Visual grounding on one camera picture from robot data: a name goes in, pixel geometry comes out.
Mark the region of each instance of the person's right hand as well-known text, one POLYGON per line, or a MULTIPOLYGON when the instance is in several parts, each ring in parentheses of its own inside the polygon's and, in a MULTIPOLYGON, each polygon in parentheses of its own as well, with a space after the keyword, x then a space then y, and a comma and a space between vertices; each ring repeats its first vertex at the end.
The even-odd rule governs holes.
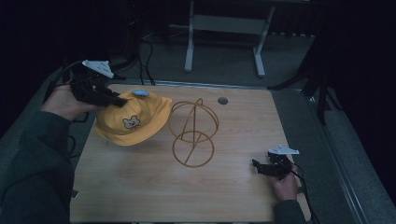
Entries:
MULTIPOLYGON (((292 165, 292 171, 297 172, 297 166, 292 165)), ((277 176, 267 176, 271 185, 274 187, 276 197, 282 202, 286 200, 297 200, 297 180, 290 172, 285 178, 279 180, 277 176)))

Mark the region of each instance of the yellow hat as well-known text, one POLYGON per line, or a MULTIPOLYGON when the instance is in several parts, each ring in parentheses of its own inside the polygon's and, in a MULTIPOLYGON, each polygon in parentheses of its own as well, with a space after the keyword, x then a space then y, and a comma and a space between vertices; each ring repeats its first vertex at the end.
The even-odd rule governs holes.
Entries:
POLYGON ((127 91, 119 96, 123 107, 109 105, 98 112, 93 129, 119 146, 130 146, 150 138, 166 123, 172 100, 144 90, 127 91))

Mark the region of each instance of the wooden table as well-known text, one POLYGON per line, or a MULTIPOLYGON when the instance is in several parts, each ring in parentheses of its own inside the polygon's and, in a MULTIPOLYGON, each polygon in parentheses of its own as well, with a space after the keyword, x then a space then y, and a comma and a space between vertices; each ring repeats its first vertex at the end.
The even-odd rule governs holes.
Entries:
MULTIPOLYGON (((176 138, 168 125, 130 147, 116 146, 91 131, 76 170, 74 189, 79 195, 71 202, 73 222, 274 220, 275 194, 265 176, 257 174, 251 163, 252 159, 268 163, 269 148, 288 145, 271 92, 171 86, 109 88, 117 92, 146 89, 172 98, 173 104, 202 98, 204 105, 219 117, 219 130, 211 138, 214 156, 198 168, 179 163, 172 153, 176 138), (228 104, 219 104, 220 97, 227 98, 228 104)), ((172 117, 175 129, 184 124, 182 117, 172 117)), ((214 131, 213 119, 198 117, 199 113, 197 129, 214 131)), ((205 149, 211 150, 209 141, 197 146, 202 153, 194 152, 191 157, 206 158, 205 149)), ((298 201, 309 219, 305 196, 299 194, 298 201)))

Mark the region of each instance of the sleeve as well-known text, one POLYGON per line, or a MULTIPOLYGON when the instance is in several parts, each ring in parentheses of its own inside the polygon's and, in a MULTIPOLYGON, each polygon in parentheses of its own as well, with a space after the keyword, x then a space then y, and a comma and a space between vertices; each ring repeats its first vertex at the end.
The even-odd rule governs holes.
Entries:
POLYGON ((286 200, 274 207, 276 224, 305 224, 303 210, 295 200, 286 200))
POLYGON ((0 183, 0 223, 69 223, 74 169, 70 121, 35 112, 0 183))

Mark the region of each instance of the dark background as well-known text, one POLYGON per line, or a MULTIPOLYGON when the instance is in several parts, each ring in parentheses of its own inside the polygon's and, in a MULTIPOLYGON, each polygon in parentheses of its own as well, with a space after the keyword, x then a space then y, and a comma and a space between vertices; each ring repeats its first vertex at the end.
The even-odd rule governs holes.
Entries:
MULTIPOLYGON (((317 2, 323 1, 311 2, 310 6, 279 6, 270 31, 316 36, 305 57, 304 69, 315 67, 328 74, 330 86, 336 90, 378 176, 395 202, 396 184, 392 179, 392 171, 396 170, 395 3, 340 1, 344 6, 333 10, 329 6, 315 6, 317 2), (306 17, 296 22, 293 18, 296 15, 306 17)), ((188 24, 188 7, 188 1, 142 4, 140 1, 3 0, 1 136, 46 77, 61 65, 87 58, 109 60, 110 54, 133 55, 139 45, 142 28, 139 25, 147 23, 166 38, 167 24, 188 24), (140 4, 128 8, 131 5, 127 2, 140 4), (135 24, 128 26, 125 21, 135 24)), ((227 7, 216 7, 216 12, 230 13, 227 7)))

